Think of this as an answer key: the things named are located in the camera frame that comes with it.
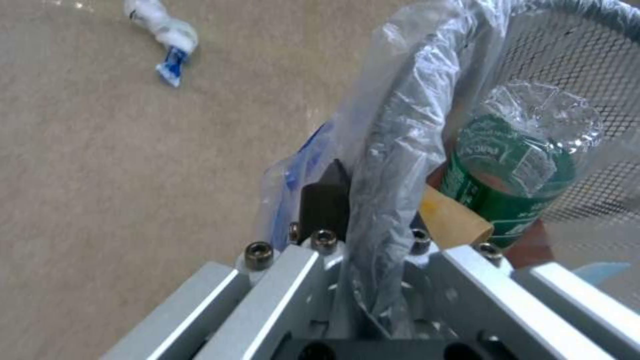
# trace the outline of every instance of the mesh trash can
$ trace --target mesh trash can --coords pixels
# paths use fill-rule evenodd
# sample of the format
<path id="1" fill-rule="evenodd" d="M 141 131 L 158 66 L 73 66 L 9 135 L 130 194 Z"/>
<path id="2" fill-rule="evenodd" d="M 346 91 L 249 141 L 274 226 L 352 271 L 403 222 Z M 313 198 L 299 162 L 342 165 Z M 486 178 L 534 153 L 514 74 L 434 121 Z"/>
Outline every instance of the mesh trash can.
<path id="1" fill-rule="evenodd" d="M 351 176 L 349 256 L 342 282 L 384 318 L 399 305 L 409 224 L 424 181 L 473 105 L 512 80 L 550 84 L 601 114 L 604 141 L 542 215 L 533 241 L 574 269 L 626 264 L 601 289 L 640 309 L 640 12 L 615 0 L 431 1 L 403 8 L 374 32 L 350 98 L 304 146 L 266 172 L 263 239 L 276 248 L 296 220 L 302 186 L 340 159 Z"/>
<path id="2" fill-rule="evenodd" d="M 591 175 L 544 212 L 545 240 L 568 268 L 630 263 L 602 287 L 640 309 L 640 13 L 601 4 L 583 3 L 587 7 L 575 13 L 577 1 L 542 3 L 512 18 L 493 85 L 548 83 L 588 99 L 600 112 L 604 148 Z"/>

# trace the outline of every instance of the trash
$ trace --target trash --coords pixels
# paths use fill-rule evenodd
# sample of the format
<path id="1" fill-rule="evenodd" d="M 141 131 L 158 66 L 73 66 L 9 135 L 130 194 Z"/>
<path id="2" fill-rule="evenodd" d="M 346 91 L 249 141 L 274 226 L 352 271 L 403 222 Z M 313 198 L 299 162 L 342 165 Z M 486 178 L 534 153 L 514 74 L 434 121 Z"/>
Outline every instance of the trash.
<path id="1" fill-rule="evenodd" d="M 419 212 L 440 250 L 483 243 L 493 233 L 493 226 L 485 219 L 429 185 L 422 196 Z"/>
<path id="2" fill-rule="evenodd" d="M 440 191 L 490 221 L 510 246 L 586 172 L 602 119 L 556 87 L 512 81 L 492 90 L 458 136 Z"/>
<path id="3" fill-rule="evenodd" d="M 173 87 L 180 85 L 182 64 L 198 46 L 198 34 L 188 23 L 170 17 L 159 0 L 125 0 L 124 12 L 136 25 L 149 30 L 168 52 L 156 71 Z"/>

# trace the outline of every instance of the blue object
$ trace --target blue object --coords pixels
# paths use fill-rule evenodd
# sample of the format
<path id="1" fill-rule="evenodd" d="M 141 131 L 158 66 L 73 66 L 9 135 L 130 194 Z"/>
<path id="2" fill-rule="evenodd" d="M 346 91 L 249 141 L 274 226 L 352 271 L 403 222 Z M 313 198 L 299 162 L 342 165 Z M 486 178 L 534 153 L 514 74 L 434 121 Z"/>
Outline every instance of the blue object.
<path id="1" fill-rule="evenodd" d="M 182 63 L 186 62 L 188 57 L 189 54 L 186 52 L 171 46 L 164 62 L 156 65 L 156 71 L 167 83 L 177 88 L 180 85 Z"/>
<path id="2" fill-rule="evenodd" d="M 573 273 L 591 285 L 598 286 L 630 267 L 630 263 L 592 263 L 575 269 Z"/>

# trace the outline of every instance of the plastic bottle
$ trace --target plastic bottle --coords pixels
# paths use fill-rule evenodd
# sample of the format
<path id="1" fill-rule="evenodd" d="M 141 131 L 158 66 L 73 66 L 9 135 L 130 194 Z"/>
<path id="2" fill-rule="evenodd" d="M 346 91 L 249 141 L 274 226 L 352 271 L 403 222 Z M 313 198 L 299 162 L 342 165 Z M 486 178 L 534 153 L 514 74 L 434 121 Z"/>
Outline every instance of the plastic bottle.
<path id="1" fill-rule="evenodd" d="M 491 242 L 506 248 L 584 173 L 601 137 L 586 100 L 536 83 L 499 86 L 460 131 L 440 191 L 491 222 Z"/>

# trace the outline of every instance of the crumpled plastic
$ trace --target crumpled plastic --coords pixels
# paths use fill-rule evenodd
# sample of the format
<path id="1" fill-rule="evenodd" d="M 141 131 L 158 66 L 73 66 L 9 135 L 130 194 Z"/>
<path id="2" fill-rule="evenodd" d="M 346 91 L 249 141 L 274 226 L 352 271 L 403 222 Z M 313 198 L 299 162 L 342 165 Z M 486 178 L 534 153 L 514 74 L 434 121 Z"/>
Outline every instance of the crumpled plastic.
<path id="1" fill-rule="evenodd" d="M 465 127 L 458 136 L 458 154 L 470 159 L 481 156 L 488 144 L 502 149 L 496 167 L 513 169 L 507 183 L 517 183 L 510 189 L 519 190 L 513 195 L 524 197 L 549 197 L 567 189 L 586 172 L 596 148 L 604 135 L 602 118 L 587 100 L 570 94 L 552 85 L 528 83 L 514 80 L 495 87 L 474 108 L 474 118 L 495 117 L 506 121 L 521 142 L 527 144 L 527 152 L 518 156 L 518 151 L 509 145 L 515 140 L 509 133 L 496 134 L 495 122 L 474 122 Z M 556 176 L 559 169 L 554 156 L 566 154 L 572 163 L 570 176 Z M 483 161 L 466 167 L 491 167 Z"/>

